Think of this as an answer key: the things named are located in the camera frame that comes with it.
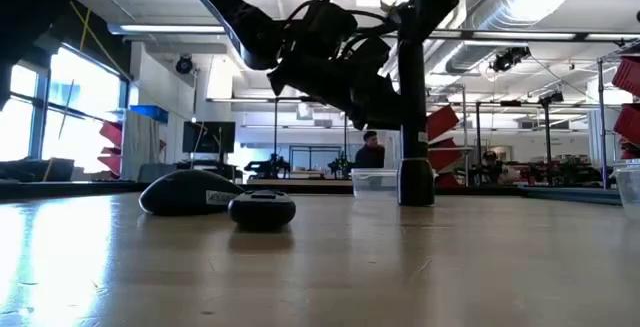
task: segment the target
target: computer screen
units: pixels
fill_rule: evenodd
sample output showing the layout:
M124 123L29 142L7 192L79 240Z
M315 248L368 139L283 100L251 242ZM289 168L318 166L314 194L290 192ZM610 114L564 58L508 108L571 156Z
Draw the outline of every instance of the computer screen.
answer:
M201 125L204 125L200 142ZM182 134L182 152L184 153L219 153L222 144L223 153L233 153L236 139L235 122L185 122Z

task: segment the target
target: person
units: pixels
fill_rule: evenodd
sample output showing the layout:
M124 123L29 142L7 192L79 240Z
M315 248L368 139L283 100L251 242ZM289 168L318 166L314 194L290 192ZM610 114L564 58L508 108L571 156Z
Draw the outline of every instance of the person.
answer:
M356 153L356 168L384 168L384 147L378 144L378 134L367 131L364 146Z
M515 170L498 160L498 155L494 151L489 150L482 154L482 182L511 184L518 181L517 176L518 173Z

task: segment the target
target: dark shirt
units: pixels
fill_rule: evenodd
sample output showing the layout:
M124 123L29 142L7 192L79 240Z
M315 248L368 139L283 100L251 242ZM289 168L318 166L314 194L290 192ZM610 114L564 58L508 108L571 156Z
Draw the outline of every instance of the dark shirt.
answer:
M362 147L356 153L356 168L384 168L384 147Z

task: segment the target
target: table surface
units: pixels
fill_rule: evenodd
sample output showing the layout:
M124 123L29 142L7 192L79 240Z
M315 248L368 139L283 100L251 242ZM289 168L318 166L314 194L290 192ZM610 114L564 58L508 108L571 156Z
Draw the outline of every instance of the table surface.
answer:
M296 197L279 234L137 195L0 205L0 325L638 326L640 226L511 197Z

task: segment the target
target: white label on mouse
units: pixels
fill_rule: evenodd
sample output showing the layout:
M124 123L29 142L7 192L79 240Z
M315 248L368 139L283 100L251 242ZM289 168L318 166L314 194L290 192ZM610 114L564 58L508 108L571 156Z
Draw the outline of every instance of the white label on mouse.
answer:
M207 191L207 204L214 206L228 205L232 199L238 195L234 193L219 192L219 191Z

